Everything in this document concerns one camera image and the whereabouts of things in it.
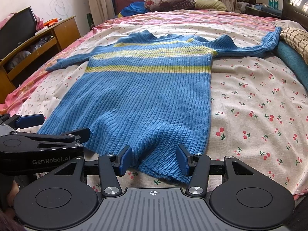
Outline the blue yellow striped knit sweater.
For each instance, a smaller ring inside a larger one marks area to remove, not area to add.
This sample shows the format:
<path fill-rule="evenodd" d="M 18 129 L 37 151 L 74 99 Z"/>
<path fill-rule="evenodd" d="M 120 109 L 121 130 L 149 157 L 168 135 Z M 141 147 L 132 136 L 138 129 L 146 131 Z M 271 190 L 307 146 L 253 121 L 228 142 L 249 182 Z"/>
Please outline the blue yellow striped knit sweater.
<path fill-rule="evenodd" d="M 280 32 L 277 27 L 260 44 L 240 48 L 228 35 L 209 41 L 142 31 L 90 53 L 59 59 L 48 71 L 87 65 L 39 133 L 89 128 L 89 150 L 115 154 L 129 145 L 132 167 L 186 184 L 189 178 L 177 163 L 176 148 L 182 144 L 191 153 L 202 153 L 207 145 L 213 58 L 261 57 L 277 46 Z"/>

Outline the pink floral bed cover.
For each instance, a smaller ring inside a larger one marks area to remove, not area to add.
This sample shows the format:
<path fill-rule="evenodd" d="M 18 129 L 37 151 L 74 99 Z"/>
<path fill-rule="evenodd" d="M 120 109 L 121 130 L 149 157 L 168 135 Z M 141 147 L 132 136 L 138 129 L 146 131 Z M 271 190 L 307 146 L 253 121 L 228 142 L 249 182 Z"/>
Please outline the pink floral bed cover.
<path fill-rule="evenodd" d="M 58 59 L 88 53 L 131 33 L 148 30 L 156 36 L 193 34 L 214 40 L 227 34 L 238 46 L 259 44 L 266 32 L 280 25 L 273 17 L 250 16 L 211 10 L 154 12 L 108 20 L 94 27 L 63 51 L 47 60 L 1 104 L 1 114 L 38 114 L 48 117 L 66 92 L 84 73 L 85 64 L 47 73 L 45 69 Z"/>

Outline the wooden desk cabinet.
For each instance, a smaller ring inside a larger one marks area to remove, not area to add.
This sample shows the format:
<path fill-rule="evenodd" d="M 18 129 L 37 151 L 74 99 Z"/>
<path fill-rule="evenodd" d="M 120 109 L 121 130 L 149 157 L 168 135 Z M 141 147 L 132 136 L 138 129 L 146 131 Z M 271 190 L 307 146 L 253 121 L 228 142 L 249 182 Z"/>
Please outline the wooden desk cabinet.
<path fill-rule="evenodd" d="M 80 38 L 75 16 L 56 23 L 50 28 L 28 39 L 1 60 L 1 103 L 31 74 Z M 9 63 L 22 51 L 29 51 L 15 67 L 9 69 Z"/>

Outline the black monitor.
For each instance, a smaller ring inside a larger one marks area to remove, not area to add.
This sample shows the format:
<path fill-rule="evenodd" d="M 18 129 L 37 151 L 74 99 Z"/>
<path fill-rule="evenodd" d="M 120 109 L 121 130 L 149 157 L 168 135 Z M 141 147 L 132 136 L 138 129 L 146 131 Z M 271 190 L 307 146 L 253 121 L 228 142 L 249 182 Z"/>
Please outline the black monitor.
<path fill-rule="evenodd" d="M 36 25 L 37 21 L 31 6 L 14 14 L 1 28 L 1 59 L 33 37 L 36 33 Z"/>

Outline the orange object on desk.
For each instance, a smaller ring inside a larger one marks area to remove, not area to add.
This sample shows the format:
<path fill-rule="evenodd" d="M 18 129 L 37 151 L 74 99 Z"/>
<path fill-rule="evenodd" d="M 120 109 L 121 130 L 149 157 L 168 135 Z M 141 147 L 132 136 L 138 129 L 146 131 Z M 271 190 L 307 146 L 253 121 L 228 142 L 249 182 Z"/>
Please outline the orange object on desk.
<path fill-rule="evenodd" d="M 49 27 L 51 27 L 51 26 L 57 24 L 58 22 L 59 22 L 59 20 L 58 20 L 57 18 L 50 19 L 50 20 L 48 20 L 47 22 L 45 22 L 45 23 L 43 24 L 43 26 L 49 28 Z"/>

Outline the beige left curtain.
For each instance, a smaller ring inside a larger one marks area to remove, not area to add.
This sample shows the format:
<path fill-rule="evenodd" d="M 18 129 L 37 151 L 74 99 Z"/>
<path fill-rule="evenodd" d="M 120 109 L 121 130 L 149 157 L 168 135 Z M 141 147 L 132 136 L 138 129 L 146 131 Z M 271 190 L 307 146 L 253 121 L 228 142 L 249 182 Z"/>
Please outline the beige left curtain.
<path fill-rule="evenodd" d="M 115 17 L 112 0 L 88 0 L 94 25 L 100 25 Z"/>

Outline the blue cloth near window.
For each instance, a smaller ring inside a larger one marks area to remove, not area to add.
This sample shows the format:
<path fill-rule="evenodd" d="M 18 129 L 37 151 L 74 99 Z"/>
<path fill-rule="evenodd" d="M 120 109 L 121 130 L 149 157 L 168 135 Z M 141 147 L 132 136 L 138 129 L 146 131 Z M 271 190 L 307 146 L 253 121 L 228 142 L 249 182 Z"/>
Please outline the blue cloth near window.
<path fill-rule="evenodd" d="M 145 2 L 133 2 L 129 6 L 123 8 L 117 17 L 129 17 L 138 14 L 146 14 L 148 12 L 150 12 L 150 10 L 145 7 Z"/>

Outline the teal folded garment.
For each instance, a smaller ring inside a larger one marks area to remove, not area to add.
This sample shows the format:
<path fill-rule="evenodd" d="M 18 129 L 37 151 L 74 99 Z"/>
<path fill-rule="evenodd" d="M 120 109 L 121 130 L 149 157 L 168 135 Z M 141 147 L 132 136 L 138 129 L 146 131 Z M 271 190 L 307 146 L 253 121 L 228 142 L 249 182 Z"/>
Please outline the teal folded garment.
<path fill-rule="evenodd" d="M 285 41 L 279 41 L 278 45 L 273 50 L 273 53 L 291 69 L 300 83 L 307 90 L 308 67 L 301 55 L 291 46 L 286 44 Z"/>

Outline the beige checked cloth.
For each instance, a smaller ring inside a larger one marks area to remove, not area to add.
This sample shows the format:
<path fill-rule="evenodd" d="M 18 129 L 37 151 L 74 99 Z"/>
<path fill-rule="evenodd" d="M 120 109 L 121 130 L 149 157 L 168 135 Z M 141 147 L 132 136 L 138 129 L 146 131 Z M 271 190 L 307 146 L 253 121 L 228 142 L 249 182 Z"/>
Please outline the beige checked cloth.
<path fill-rule="evenodd" d="M 301 55 L 305 63 L 308 62 L 308 33 L 300 28 L 289 27 L 283 29 L 280 37 Z"/>

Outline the olive green pillow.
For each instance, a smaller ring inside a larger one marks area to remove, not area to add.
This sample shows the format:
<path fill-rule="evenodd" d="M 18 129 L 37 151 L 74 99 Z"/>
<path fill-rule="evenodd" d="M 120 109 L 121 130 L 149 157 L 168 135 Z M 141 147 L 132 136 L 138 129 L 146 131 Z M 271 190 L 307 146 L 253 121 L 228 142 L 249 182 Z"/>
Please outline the olive green pillow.
<path fill-rule="evenodd" d="M 226 5 L 220 0 L 194 0 L 195 9 L 227 11 Z"/>

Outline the dark nightstand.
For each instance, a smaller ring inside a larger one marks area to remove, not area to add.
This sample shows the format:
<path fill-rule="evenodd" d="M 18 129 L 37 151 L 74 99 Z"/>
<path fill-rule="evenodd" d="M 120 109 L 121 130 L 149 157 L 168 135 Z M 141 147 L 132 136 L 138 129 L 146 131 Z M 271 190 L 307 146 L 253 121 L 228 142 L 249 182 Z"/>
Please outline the dark nightstand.
<path fill-rule="evenodd" d="M 256 0 L 237 0 L 236 5 L 240 12 L 244 14 L 278 19 L 282 17 L 281 10 L 271 8 L 267 4 L 258 3 Z"/>

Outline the dark wooden headboard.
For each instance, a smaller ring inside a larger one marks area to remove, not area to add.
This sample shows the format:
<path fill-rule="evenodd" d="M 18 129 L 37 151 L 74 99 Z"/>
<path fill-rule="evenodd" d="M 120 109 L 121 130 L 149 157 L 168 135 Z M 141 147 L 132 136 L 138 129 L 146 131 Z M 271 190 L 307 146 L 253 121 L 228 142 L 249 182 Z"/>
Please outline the dark wooden headboard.
<path fill-rule="evenodd" d="M 307 0 L 283 0 L 282 19 L 295 21 L 307 30 Z"/>

